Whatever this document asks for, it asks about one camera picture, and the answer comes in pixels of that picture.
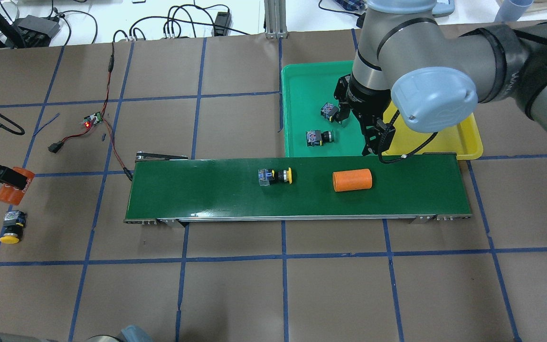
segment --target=gray robot arm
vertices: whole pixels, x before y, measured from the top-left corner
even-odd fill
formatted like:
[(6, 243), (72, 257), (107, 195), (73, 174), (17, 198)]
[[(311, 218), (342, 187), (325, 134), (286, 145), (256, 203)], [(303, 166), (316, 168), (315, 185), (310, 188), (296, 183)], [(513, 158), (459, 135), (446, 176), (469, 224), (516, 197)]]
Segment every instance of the gray robot arm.
[(463, 121), (478, 103), (506, 97), (547, 130), (547, 22), (446, 39), (432, 17), (435, 4), (368, 0), (352, 74), (344, 96), (336, 96), (360, 121), (363, 154), (386, 149), (379, 145), (386, 144), (381, 125), (390, 99), (416, 132), (438, 132)]

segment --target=tiled floor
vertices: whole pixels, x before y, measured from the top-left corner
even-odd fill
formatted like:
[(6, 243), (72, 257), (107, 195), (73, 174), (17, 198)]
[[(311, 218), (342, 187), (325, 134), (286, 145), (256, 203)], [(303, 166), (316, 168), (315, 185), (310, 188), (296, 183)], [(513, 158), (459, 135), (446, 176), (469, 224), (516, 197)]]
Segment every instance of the tiled floor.
[[(283, 156), (280, 68), (351, 60), (356, 33), (117, 43), (106, 115), (119, 154), (130, 168), (137, 150)], [(485, 154), (460, 163), (470, 219), (130, 226), (131, 184), (104, 126), (46, 150), (100, 110), (109, 48), (0, 51), (0, 110), (28, 132), (0, 132), (0, 164), (38, 173), (18, 207), (24, 240), (0, 244), (0, 331), (80, 341), (136, 324), (158, 342), (547, 342), (547, 134), (512, 100), (476, 112)]]

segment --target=orange cylinder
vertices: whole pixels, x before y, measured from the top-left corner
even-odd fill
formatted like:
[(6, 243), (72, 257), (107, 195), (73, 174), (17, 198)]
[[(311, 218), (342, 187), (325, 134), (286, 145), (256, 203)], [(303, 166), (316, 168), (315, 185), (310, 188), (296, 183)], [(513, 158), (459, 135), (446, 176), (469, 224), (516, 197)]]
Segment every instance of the orange cylinder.
[(27, 192), (28, 186), (31, 185), (35, 174), (29, 170), (22, 169), (21, 167), (13, 167), (12, 169), (26, 177), (27, 184), (22, 190), (14, 188), (13, 186), (10, 186), (8, 184), (3, 184), (0, 188), (0, 201), (17, 206), (18, 204), (20, 204), (20, 201), (22, 201), (24, 193)]
[(336, 192), (370, 189), (373, 186), (371, 170), (349, 170), (332, 173), (332, 187)]

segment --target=black power adapter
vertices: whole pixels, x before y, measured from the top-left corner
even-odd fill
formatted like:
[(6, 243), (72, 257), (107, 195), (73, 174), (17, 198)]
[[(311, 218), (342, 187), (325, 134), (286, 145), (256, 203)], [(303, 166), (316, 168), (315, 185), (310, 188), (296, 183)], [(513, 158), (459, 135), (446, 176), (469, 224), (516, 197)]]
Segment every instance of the black power adapter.
[(215, 19), (214, 28), (212, 28), (212, 35), (215, 37), (226, 36), (228, 33), (227, 28), (232, 24), (232, 13), (219, 12), (217, 13), (217, 19)]

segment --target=green conveyor belt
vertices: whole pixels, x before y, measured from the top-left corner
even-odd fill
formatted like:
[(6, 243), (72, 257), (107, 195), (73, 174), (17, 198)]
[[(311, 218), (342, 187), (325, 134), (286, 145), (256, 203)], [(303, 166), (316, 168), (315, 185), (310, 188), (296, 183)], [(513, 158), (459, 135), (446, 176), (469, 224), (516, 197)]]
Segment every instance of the green conveyor belt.
[[(263, 187), (259, 169), (291, 167), (293, 183)], [(334, 192), (333, 171), (371, 169), (373, 188)], [(361, 156), (141, 161), (126, 223), (155, 219), (364, 219), (466, 217), (471, 210), (454, 154), (391, 165)]]

